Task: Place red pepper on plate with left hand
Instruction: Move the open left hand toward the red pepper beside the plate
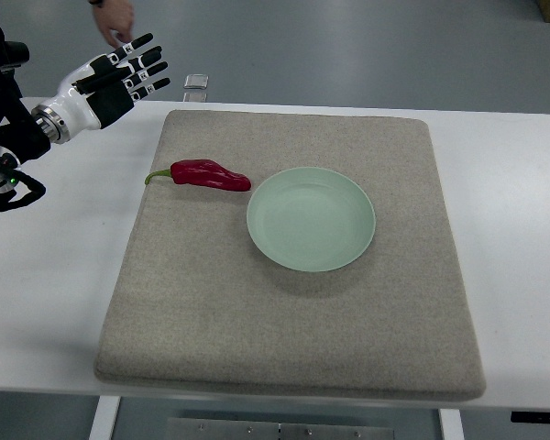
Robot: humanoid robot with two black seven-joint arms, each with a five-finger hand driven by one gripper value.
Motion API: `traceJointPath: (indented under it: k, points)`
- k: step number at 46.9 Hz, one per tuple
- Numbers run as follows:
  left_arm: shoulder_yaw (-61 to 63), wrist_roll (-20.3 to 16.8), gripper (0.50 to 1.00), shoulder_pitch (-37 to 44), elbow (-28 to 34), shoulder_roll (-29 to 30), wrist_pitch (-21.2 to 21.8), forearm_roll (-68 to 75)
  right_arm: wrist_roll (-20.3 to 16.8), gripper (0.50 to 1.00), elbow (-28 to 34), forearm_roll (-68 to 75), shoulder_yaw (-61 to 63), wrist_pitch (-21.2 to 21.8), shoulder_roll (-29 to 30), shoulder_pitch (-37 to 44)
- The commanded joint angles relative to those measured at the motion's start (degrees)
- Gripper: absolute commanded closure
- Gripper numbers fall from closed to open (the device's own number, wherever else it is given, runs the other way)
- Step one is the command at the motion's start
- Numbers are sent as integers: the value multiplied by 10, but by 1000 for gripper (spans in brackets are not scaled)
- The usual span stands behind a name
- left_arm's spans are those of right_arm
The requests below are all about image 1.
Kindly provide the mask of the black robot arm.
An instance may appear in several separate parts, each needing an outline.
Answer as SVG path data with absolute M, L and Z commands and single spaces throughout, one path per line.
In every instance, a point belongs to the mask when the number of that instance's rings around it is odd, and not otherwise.
M 28 193 L 17 198 L 10 189 L 0 194 L 0 213 L 33 204 L 46 193 L 45 186 L 17 167 L 35 160 L 50 149 L 50 141 L 30 112 L 22 104 L 22 94 L 15 80 L 15 69 L 29 59 L 28 47 L 22 42 L 7 41 L 0 27 L 0 148 L 9 160 L 0 159 L 0 177 L 25 185 Z

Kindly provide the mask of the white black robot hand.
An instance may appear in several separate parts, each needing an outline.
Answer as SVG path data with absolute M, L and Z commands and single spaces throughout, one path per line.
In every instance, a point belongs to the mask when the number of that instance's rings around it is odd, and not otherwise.
M 33 108 L 49 141 L 63 144 L 84 130 L 109 127 L 136 102 L 169 85 L 170 79 L 159 77 L 168 67 L 162 47 L 139 52 L 152 40 L 147 33 L 89 60 L 62 80 L 55 96 Z

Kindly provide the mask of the person's bare hand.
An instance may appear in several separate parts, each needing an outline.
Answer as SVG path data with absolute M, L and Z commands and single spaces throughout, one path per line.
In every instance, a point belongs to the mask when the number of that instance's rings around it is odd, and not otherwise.
M 95 25 L 113 48 L 132 40 L 134 8 L 127 0 L 89 1 Z

